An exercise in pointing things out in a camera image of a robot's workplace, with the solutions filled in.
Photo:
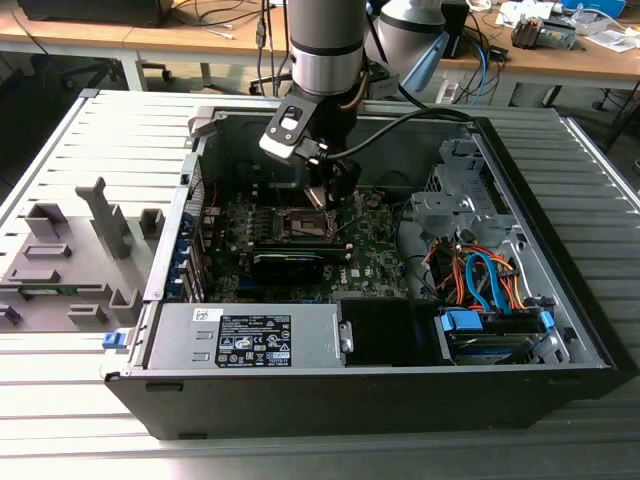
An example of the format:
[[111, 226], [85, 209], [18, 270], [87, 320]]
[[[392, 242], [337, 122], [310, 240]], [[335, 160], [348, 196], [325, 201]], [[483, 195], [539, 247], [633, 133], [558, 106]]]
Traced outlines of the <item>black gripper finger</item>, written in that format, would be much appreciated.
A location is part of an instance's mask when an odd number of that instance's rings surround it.
[[341, 203], [353, 194], [362, 168], [350, 158], [344, 158], [328, 165], [325, 169], [325, 208], [337, 209]]

